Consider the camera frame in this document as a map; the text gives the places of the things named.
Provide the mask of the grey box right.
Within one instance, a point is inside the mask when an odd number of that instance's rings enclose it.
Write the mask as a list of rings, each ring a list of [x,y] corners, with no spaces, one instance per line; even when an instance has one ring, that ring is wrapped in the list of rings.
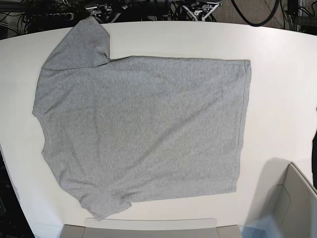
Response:
[[[283,183],[270,189],[257,228],[264,238],[317,236],[317,190],[295,164],[289,164]]]

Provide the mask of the grey T-shirt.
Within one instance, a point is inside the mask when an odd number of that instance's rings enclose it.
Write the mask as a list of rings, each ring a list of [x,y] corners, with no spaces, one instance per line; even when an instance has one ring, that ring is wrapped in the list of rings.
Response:
[[[41,69],[33,115],[59,186],[99,221],[134,202],[235,192],[250,61],[111,59],[109,47],[87,17]]]

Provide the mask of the grey bin front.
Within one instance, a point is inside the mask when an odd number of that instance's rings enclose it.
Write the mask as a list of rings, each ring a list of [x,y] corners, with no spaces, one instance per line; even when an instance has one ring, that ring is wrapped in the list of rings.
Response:
[[[241,238],[237,225],[217,226],[214,218],[115,220],[87,218],[84,226],[65,224],[61,238]]]

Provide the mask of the black power strip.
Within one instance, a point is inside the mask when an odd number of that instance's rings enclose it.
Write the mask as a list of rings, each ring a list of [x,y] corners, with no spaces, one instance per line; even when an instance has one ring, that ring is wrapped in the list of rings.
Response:
[[[66,13],[48,13],[33,15],[36,20],[47,21],[72,21],[75,18],[75,14],[71,12]]]

